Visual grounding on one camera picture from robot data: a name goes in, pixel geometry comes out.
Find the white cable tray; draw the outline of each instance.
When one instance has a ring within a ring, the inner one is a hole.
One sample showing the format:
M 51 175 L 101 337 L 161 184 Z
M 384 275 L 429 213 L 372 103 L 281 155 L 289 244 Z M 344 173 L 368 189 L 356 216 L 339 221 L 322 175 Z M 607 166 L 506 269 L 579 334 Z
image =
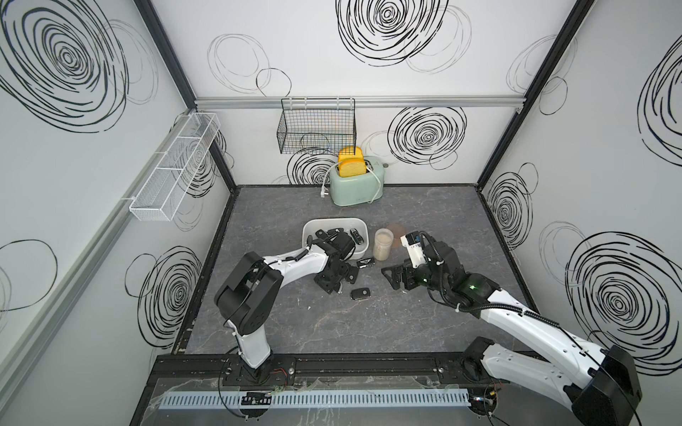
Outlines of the white cable tray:
M 219 128 L 218 117 L 212 112 L 190 114 L 133 199 L 130 212 L 143 221 L 173 220 Z
M 247 410 L 250 408 L 367 408 L 367 407 L 468 407 L 466 389 L 365 389 L 281 391 L 263 404 L 245 404 L 247 391 L 171 391 L 163 395 L 160 410 Z

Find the black frame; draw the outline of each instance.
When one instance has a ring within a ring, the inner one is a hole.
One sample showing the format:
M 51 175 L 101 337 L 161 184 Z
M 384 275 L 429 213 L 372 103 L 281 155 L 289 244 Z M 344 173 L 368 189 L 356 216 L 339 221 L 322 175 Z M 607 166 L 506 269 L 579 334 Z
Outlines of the black frame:
M 526 92 L 526 102 L 524 102 L 523 108 L 521 108 L 521 111 L 518 114 L 511 118 L 512 120 L 509 122 L 509 125 L 507 125 L 507 128 L 502 134 L 500 141 L 497 142 L 495 150 L 492 152 L 492 155 L 490 156 L 486 167 L 483 169 L 480 178 L 478 178 L 479 190 L 483 189 L 483 187 L 486 186 L 490 180 L 495 168 L 497 168 L 497 165 L 500 163 L 500 160 L 502 160 L 502 157 L 507 151 L 509 144 L 511 144 L 514 140 L 516 132 L 518 132 L 518 130 L 521 128 L 523 121 L 531 111 L 531 107 L 535 104 L 535 101 L 542 93 L 542 89 L 544 89 L 555 67 L 561 60 L 563 53 L 573 40 L 573 37 L 580 28 L 585 16 L 587 16 L 587 13 L 590 11 L 594 3 L 595 0 L 576 1 L 571 13 L 568 15 L 568 18 L 566 18 L 563 27 L 561 27 L 561 31 L 559 31 L 557 38 L 554 39 L 552 48 L 545 57 L 545 60 L 542 62 L 540 69 L 537 71 L 533 82 Z
M 168 36 L 162 26 L 151 0 L 134 0 L 147 29 L 149 30 L 173 80 L 182 96 L 186 106 L 196 108 L 196 96 L 187 76 L 184 74 L 180 62 L 175 55 Z M 537 311 L 537 306 L 520 274 L 518 266 L 514 262 L 497 222 L 492 216 L 490 208 L 481 193 L 483 187 L 490 180 L 495 168 L 499 164 L 509 144 L 514 139 L 525 118 L 528 116 L 532 105 L 538 99 L 544 85 L 547 83 L 552 71 L 563 56 L 566 48 L 573 39 L 585 16 L 594 4 L 595 0 L 577 0 L 560 33 L 558 34 L 550 52 L 536 74 L 528 92 L 524 108 L 509 122 L 493 154 L 490 156 L 477 183 L 452 183 L 452 184 L 411 184 L 411 185 L 386 185 L 432 187 L 432 186 L 473 186 L 476 187 L 479 200 L 483 205 L 486 216 L 495 231 L 497 239 L 505 252 L 507 261 L 516 276 L 529 307 Z M 192 300 L 186 312 L 185 318 L 178 333 L 171 354 L 158 356 L 147 384 L 140 396 L 137 408 L 131 420 L 131 426 L 139 425 L 144 412 L 149 404 L 154 388 L 160 378 L 212 378 L 220 373 L 224 360 L 239 362 L 237 355 L 186 355 L 185 351 L 189 342 L 194 321 L 201 307 L 211 273 L 216 264 L 222 241 L 227 231 L 227 226 L 232 215 L 235 203 L 239 196 L 240 187 L 316 187 L 316 185 L 237 185 L 227 166 L 224 156 L 214 144 L 210 150 L 220 174 L 230 191 L 230 197 L 223 211 L 218 229 L 209 248 L 206 262 L 201 271 L 201 277 L 195 287 Z M 521 352 L 529 356 L 538 356 L 535 352 Z M 437 353 L 401 353 L 401 354 L 275 354 L 280 362 L 294 363 L 298 377 L 320 376 L 362 376 L 362 375 L 390 375 L 390 376 L 432 376 L 438 378 L 443 384 L 459 384 L 466 387 L 480 387 L 482 384 L 472 383 L 462 377 L 459 369 L 459 361 L 463 352 L 437 352 Z

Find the mint green toaster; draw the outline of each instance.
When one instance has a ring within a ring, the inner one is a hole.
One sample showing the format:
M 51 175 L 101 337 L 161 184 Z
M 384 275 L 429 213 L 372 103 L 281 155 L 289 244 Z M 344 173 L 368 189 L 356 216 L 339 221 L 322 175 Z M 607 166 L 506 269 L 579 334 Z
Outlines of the mint green toaster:
M 329 172 L 329 195 L 334 204 L 341 207 L 352 206 L 376 200 L 383 195 L 383 163 L 379 158 L 368 155 L 365 157 L 365 164 L 369 165 L 376 177 L 369 171 L 359 176 L 341 177 L 336 167 Z

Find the wire basket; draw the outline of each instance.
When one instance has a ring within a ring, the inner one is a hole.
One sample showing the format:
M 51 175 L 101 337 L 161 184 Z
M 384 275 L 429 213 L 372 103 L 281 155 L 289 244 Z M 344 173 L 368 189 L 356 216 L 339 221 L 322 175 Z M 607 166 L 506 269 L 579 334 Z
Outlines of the wire basket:
M 191 114 L 133 199 L 130 212 L 143 221 L 173 220 L 219 128 L 216 114 Z
M 282 99 L 277 127 L 280 153 L 296 154 L 305 149 L 309 154 L 338 154 L 344 147 L 355 149 L 356 139 L 353 98 Z

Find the plastic jar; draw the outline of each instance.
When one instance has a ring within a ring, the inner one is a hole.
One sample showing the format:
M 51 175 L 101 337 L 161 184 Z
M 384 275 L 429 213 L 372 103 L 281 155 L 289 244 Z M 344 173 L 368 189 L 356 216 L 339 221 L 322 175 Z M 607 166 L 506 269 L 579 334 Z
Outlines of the plastic jar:
M 374 249 L 372 255 L 376 260 L 386 260 L 391 253 L 393 233 L 390 229 L 381 228 L 374 233 Z

